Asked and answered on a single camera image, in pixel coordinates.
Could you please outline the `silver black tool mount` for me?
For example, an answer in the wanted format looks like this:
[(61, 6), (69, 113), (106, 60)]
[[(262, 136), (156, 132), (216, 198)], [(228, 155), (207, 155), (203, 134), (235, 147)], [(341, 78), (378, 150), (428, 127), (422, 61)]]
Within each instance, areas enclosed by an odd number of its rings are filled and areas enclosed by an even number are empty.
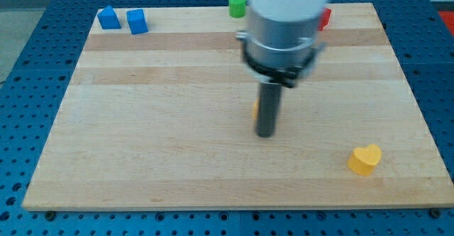
[(313, 71), (321, 47), (316, 46), (321, 14), (298, 21), (276, 21), (250, 9), (242, 42), (245, 66), (262, 83), (289, 89)]

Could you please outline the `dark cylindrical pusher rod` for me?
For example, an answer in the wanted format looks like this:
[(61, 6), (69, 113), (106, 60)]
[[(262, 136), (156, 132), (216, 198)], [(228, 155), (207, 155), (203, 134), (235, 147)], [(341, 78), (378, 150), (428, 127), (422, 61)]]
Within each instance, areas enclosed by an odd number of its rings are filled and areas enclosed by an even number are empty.
[(271, 137), (275, 133), (282, 94), (282, 86), (276, 83), (261, 83), (258, 96), (258, 113), (255, 132), (260, 137)]

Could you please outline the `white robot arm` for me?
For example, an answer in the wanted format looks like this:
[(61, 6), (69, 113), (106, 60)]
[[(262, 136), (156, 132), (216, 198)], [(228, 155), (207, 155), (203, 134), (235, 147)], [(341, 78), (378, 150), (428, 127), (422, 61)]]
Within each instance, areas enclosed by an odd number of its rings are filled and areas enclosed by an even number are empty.
[(245, 66), (260, 83), (255, 132), (275, 133), (282, 89), (294, 88), (314, 70), (324, 46), (319, 26), (330, 0), (248, 0), (247, 26), (236, 37)]

